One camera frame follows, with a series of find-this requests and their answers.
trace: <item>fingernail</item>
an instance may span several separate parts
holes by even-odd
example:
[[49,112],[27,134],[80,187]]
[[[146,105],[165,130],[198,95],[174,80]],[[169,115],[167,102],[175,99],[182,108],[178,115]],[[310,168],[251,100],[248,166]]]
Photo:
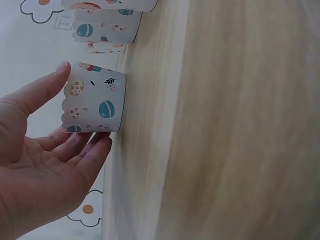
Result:
[[55,71],[56,72],[63,72],[64,70],[66,70],[67,66],[68,66],[68,62],[64,61],[55,69]]

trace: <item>white flower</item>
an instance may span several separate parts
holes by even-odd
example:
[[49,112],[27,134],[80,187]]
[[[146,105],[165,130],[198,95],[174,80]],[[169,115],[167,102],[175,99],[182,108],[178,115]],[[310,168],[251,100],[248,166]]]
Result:
[[67,217],[72,221],[79,221],[86,227],[95,227],[102,219],[103,194],[99,190],[91,190],[83,203]]
[[60,0],[24,0],[20,5],[23,14],[31,15],[37,24],[44,24],[50,20],[54,13],[64,10]]

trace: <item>finger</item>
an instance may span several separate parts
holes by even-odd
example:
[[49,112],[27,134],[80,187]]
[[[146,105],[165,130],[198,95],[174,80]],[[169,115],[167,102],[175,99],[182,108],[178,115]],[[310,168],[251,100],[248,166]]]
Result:
[[84,149],[75,157],[71,158],[67,161],[67,164],[72,166],[77,166],[77,164],[87,155],[88,152],[99,142],[99,140],[104,137],[110,136],[110,132],[97,132],[93,138],[90,140],[90,142],[84,147]]
[[89,133],[74,133],[63,144],[55,147],[51,152],[63,163],[77,156],[87,145],[92,132]]
[[35,140],[40,144],[43,150],[52,151],[54,148],[66,142],[72,133],[65,133],[62,127],[57,128],[48,136],[38,137]]
[[111,138],[103,136],[76,165],[76,169],[84,178],[88,188],[91,188],[94,184],[111,150],[111,146]]
[[70,64],[63,62],[56,72],[3,97],[1,102],[17,107],[28,117],[60,92],[70,75],[70,71]]

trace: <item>wood grain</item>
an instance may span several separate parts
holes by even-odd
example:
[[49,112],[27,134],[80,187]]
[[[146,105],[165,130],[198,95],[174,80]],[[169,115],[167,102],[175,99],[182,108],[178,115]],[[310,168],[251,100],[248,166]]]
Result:
[[319,13],[159,0],[143,15],[105,239],[320,239]]

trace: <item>paper baking cup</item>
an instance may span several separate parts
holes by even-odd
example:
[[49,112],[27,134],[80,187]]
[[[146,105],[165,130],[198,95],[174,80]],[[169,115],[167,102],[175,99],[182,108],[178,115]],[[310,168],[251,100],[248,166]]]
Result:
[[68,9],[85,9],[85,10],[123,10],[122,14],[130,15],[130,10],[150,12],[158,0],[90,0],[83,2],[81,0],[62,0],[61,5]]
[[123,54],[127,44],[122,43],[84,43],[83,51],[87,54]]
[[66,132],[119,131],[125,103],[125,74],[74,62],[63,91],[61,119]]
[[141,17],[139,11],[122,15],[116,10],[99,10],[93,14],[76,10],[72,36],[75,42],[80,43],[129,44],[137,35]]

